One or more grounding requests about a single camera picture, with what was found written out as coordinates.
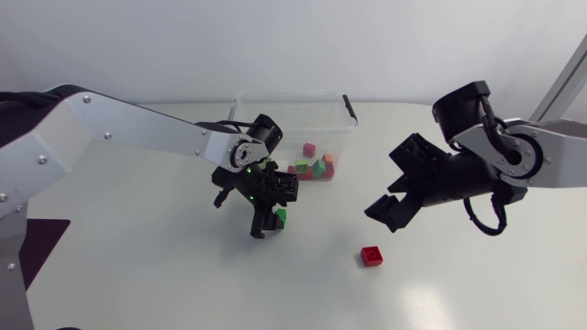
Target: red block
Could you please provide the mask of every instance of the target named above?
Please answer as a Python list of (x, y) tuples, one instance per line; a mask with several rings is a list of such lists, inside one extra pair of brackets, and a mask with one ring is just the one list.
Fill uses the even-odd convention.
[(379, 266), (383, 263), (382, 253), (378, 247), (364, 247), (360, 250), (365, 267)]
[(334, 176), (334, 164), (327, 163), (327, 170), (324, 171), (324, 173), (322, 173), (322, 177), (325, 179), (330, 179)]
[(314, 179), (314, 171), (312, 170), (311, 166), (308, 166), (308, 172), (304, 174), (297, 175), (298, 180), (313, 180)]
[(304, 156), (312, 158), (316, 154), (316, 146), (312, 143), (304, 143)]

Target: transparent plastic container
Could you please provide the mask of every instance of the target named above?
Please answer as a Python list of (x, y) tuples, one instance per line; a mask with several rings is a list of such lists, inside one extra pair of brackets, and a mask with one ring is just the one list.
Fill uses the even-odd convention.
[[(253, 122), (259, 114), (271, 117), (283, 132), (271, 159), (280, 171), (295, 172), (300, 180), (328, 181), (336, 176), (347, 138), (358, 126), (349, 99), (336, 91), (241, 92), (228, 120)], [(303, 164), (296, 162), (312, 169), (304, 172)]]

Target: toy block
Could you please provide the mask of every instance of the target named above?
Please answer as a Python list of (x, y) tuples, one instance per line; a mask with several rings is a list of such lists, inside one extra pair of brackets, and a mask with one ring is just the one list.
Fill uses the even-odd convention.
[(297, 174), (306, 174), (308, 172), (309, 166), (308, 161), (305, 159), (300, 159), (295, 162), (295, 173)]
[(312, 165), (312, 172), (314, 173), (315, 178), (319, 178), (322, 176), (322, 173), (327, 170), (327, 165), (321, 159), (317, 160), (314, 165)]
[(275, 215), (277, 215), (277, 217), (279, 218), (279, 221), (282, 222), (281, 228), (285, 227), (285, 220), (287, 220), (287, 213), (285, 211), (285, 209), (277, 209), (277, 211), (275, 211)]
[(324, 156), (322, 156), (322, 160), (326, 164), (334, 165), (334, 157), (332, 157), (332, 155), (330, 155), (330, 154), (324, 154)]
[(322, 173), (322, 177), (326, 179), (330, 179), (334, 176), (334, 165), (327, 163), (327, 169)]
[(314, 179), (314, 175), (312, 174), (312, 168), (308, 166), (306, 173), (298, 173), (297, 174), (298, 180), (312, 180)]
[(272, 161), (272, 159), (271, 158), (267, 158), (266, 160), (264, 160), (262, 163), (259, 164), (259, 167), (262, 170), (265, 170), (265, 167), (267, 167), (267, 163), (270, 162), (270, 161)]
[(379, 266), (383, 263), (382, 253), (378, 247), (364, 247), (360, 250), (365, 267)]
[(316, 154), (316, 146), (312, 143), (304, 143), (304, 156), (312, 158)]

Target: white tabletop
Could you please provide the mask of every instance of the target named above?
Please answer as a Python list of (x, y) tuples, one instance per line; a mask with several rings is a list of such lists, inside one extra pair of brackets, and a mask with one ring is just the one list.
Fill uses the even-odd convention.
[[(200, 121), (228, 105), (157, 108)], [(498, 237), (461, 202), (423, 208), (392, 234), (363, 214), (401, 175), (389, 152), (413, 132), (448, 148), (429, 106), (355, 111), (335, 178), (302, 182), (286, 228), (263, 240), (249, 236), (244, 197), (213, 206), (214, 165), (95, 142), (29, 204), (30, 217), (72, 220), (28, 290), (36, 327), (587, 328), (587, 190), (531, 189)], [(495, 223), (489, 195), (473, 204)], [(363, 268), (360, 249), (374, 245), (384, 262)]]

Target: green block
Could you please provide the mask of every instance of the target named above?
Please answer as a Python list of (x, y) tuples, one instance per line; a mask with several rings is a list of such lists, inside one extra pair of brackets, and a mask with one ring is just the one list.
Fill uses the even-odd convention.
[(322, 173), (324, 173), (324, 171), (326, 171), (326, 170), (327, 170), (327, 165), (321, 159), (317, 160), (314, 163), (314, 165), (312, 165), (312, 172), (314, 173), (315, 178), (322, 177)]
[(300, 159), (295, 162), (295, 173), (296, 174), (306, 174), (308, 172), (308, 161), (305, 159)]
[(267, 163), (268, 163), (268, 162), (270, 162), (270, 161), (273, 161), (273, 159), (271, 159), (271, 158), (267, 158), (267, 159), (266, 159), (266, 160), (264, 160), (264, 161), (263, 161), (261, 164), (259, 164), (259, 167), (260, 167), (262, 170), (265, 170), (265, 167), (267, 166)]
[(277, 215), (279, 217), (279, 220), (282, 222), (283, 227), (285, 227), (285, 220), (286, 220), (285, 214), (286, 214), (285, 209), (277, 209), (277, 211), (275, 211), (275, 215)]

